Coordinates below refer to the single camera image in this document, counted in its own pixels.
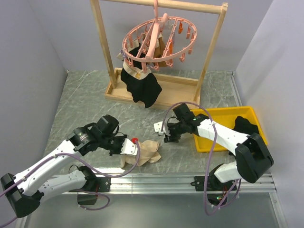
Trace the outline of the beige boxer underwear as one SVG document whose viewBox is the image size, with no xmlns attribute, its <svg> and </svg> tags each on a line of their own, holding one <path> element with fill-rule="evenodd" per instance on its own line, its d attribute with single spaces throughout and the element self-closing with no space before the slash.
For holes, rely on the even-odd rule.
<svg viewBox="0 0 304 228">
<path fill-rule="evenodd" d="M 139 161 L 136 164 L 136 157 L 132 156 L 122 156 L 120 159 L 120 168 L 123 169 L 126 164 L 131 164 L 136 166 L 143 166 L 145 163 L 156 163 L 162 157 L 158 152 L 160 148 L 160 143 L 156 141 L 146 140 L 144 142 L 139 142 L 141 154 Z"/>
</svg>

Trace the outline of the pink round clip hanger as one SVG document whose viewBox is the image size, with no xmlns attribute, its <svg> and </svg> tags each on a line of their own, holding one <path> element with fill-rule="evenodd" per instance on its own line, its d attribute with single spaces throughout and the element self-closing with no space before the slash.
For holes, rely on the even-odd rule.
<svg viewBox="0 0 304 228">
<path fill-rule="evenodd" d="M 173 60 L 178 58 L 184 62 L 190 55 L 197 39 L 197 28 L 189 20 L 169 16 L 165 13 L 158 15 L 158 1 L 154 1 L 154 18 L 141 23 L 127 33 L 122 42 L 118 56 L 130 67 L 134 62 L 141 63 L 142 70 L 147 71 L 150 64 L 155 70 L 160 66 L 173 67 Z M 175 34 L 182 34 L 186 28 L 188 45 L 174 52 Z"/>
</svg>

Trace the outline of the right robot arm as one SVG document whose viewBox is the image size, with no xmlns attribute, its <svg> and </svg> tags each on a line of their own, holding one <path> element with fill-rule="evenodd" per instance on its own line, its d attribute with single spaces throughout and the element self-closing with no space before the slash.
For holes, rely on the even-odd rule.
<svg viewBox="0 0 304 228">
<path fill-rule="evenodd" d="M 204 184 L 208 190 L 220 190 L 232 181 L 244 179 L 255 183 L 274 165 L 263 138 L 256 132 L 251 134 L 237 128 L 230 129 L 214 121 L 209 113 L 195 114 L 185 103 L 173 108 L 176 123 L 160 123 L 159 134 L 164 134 L 166 143 L 179 142 L 181 135 L 190 133 L 223 146 L 234 156 L 235 160 L 228 164 L 220 164 L 206 174 Z"/>
</svg>

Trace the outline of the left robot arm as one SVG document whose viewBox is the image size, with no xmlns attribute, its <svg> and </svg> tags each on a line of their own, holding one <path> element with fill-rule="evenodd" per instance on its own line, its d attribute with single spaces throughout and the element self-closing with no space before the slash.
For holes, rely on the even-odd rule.
<svg viewBox="0 0 304 228">
<path fill-rule="evenodd" d="M 118 135 L 119 122 L 110 115 L 98 122 L 76 128 L 49 155 L 35 165 L 18 173 L 1 177 L 3 195 L 9 201 L 17 218 L 35 211 L 42 202 L 71 190 L 96 190 L 96 170 L 84 163 L 70 174 L 52 176 L 73 159 L 78 160 L 89 152 L 102 148 L 110 155 L 137 155 L 137 146 L 126 134 Z"/>
</svg>

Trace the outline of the black underwear on hanger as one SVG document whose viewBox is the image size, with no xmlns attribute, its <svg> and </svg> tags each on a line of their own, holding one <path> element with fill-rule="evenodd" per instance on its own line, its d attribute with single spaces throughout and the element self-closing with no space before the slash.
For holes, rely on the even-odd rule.
<svg viewBox="0 0 304 228">
<path fill-rule="evenodd" d="M 150 68 L 146 72 L 142 71 L 142 65 L 138 61 L 133 61 L 133 67 L 123 62 L 121 80 L 126 84 L 126 89 L 132 94 L 135 103 L 141 101 L 145 108 L 151 107 L 162 92 L 155 75 Z"/>
</svg>

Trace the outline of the black underwear in tray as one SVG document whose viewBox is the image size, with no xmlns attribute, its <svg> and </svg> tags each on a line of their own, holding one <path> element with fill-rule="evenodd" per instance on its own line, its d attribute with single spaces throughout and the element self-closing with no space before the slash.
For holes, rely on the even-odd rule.
<svg viewBox="0 0 304 228">
<path fill-rule="evenodd" d="M 248 119 L 237 116 L 235 119 L 235 126 L 232 129 L 239 133 L 245 133 L 248 135 L 252 135 L 253 133 L 259 134 L 258 126 L 252 124 Z"/>
</svg>

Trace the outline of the brown underwear on hanger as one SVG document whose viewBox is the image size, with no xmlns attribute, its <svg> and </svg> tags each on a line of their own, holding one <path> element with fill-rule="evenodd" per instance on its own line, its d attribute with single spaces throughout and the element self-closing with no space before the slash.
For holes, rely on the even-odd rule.
<svg viewBox="0 0 304 228">
<path fill-rule="evenodd" d="M 164 53 L 165 47 L 166 47 L 166 45 L 163 42 L 163 37 L 160 34 L 158 41 L 156 42 L 156 47 L 155 47 L 153 58 L 161 58 Z M 167 67 L 165 61 L 158 62 L 158 64 L 159 64 L 159 67 Z"/>
</svg>

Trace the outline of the wooden hanging rack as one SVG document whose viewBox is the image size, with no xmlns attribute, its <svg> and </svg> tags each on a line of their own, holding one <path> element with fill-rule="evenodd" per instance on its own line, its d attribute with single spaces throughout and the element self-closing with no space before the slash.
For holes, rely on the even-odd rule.
<svg viewBox="0 0 304 228">
<path fill-rule="evenodd" d="M 110 77 L 110 82 L 105 92 L 105 97 L 118 102 L 135 103 L 133 101 L 132 94 L 126 89 L 126 84 L 121 80 L 121 71 L 123 66 L 121 68 L 113 67 L 99 1 L 93 0 L 90 2 L 90 4 L 95 18 L 100 43 L 103 49 L 108 74 Z M 137 0 L 135 1 L 135 4 L 154 6 L 154 0 Z M 193 105 L 198 105 L 200 103 L 200 89 L 202 86 L 202 82 L 206 74 L 210 59 L 212 57 L 212 53 L 216 45 L 219 32 L 228 9 L 228 4 L 223 3 L 222 5 L 217 6 L 174 0 L 160 0 L 158 1 L 158 9 L 160 7 L 218 15 L 216 27 L 212 36 L 210 46 L 208 48 L 206 59 L 199 79 L 196 80 L 179 76 L 159 74 L 159 71 L 153 69 L 150 64 L 147 65 L 147 68 L 150 68 L 162 88 L 162 92 L 158 96 L 156 102 L 151 107 L 166 109 L 177 102 L 191 102 Z M 174 52 L 181 50 L 187 45 L 188 40 L 186 40 L 186 28 L 184 28 L 182 34 L 175 34 Z M 136 104 L 144 106 L 144 103 L 141 101 L 137 102 Z"/>
</svg>

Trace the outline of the yellow plastic tray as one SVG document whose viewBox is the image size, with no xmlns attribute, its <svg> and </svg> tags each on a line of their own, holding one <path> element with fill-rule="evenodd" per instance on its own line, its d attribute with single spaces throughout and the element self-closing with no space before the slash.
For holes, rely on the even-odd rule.
<svg viewBox="0 0 304 228">
<path fill-rule="evenodd" d="M 238 116 L 247 119 L 251 124 L 257 126 L 259 135 L 262 137 L 265 144 L 268 145 L 268 141 L 252 107 L 241 106 L 208 108 L 207 111 L 211 114 L 211 117 L 215 122 L 230 129 L 233 129 L 235 127 L 235 120 Z M 193 137 L 197 152 L 206 153 L 210 151 L 212 146 L 212 140 L 198 137 L 196 135 L 194 135 Z"/>
</svg>

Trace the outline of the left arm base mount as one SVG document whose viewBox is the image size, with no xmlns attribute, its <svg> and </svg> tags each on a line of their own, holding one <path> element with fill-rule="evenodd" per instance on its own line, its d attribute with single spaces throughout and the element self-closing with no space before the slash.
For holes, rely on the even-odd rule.
<svg viewBox="0 0 304 228">
<path fill-rule="evenodd" d="M 110 191 L 111 178 L 109 177 L 97 177 L 94 172 L 86 166 L 76 166 L 75 171 L 80 171 L 85 176 L 85 184 L 80 190 L 72 190 L 77 192 L 77 203 L 78 206 L 88 211 L 98 211 L 105 209 L 110 204 L 110 198 L 104 194 L 104 192 Z M 88 208 L 86 206 L 93 206 L 97 203 L 98 197 L 104 197 L 107 202 L 104 206 L 99 208 Z"/>
</svg>

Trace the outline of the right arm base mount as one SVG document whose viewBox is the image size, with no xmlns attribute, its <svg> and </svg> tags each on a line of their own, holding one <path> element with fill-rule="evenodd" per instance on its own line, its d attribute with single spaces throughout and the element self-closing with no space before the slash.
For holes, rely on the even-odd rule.
<svg viewBox="0 0 304 228">
<path fill-rule="evenodd" d="M 204 191 L 205 176 L 195 176 L 194 181 L 190 183 L 195 188 L 195 191 Z M 221 183 L 213 177 L 208 177 L 207 191 L 220 191 L 219 194 L 208 194 L 207 199 L 211 205 L 218 205 L 226 195 L 227 191 L 234 184 L 234 181 L 230 180 L 225 183 Z"/>
</svg>

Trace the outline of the aluminium mounting rail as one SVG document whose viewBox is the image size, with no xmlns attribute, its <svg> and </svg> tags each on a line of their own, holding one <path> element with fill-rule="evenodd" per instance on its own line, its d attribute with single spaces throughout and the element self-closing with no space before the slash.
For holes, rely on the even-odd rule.
<svg viewBox="0 0 304 228">
<path fill-rule="evenodd" d="M 134 174 L 113 179 L 110 205 L 85 211 L 76 195 L 65 193 L 30 216 L 18 228 L 278 228 L 275 186 L 270 174 L 255 184 L 241 184 L 239 198 L 216 214 L 204 212 L 203 193 L 193 174 Z"/>
</svg>

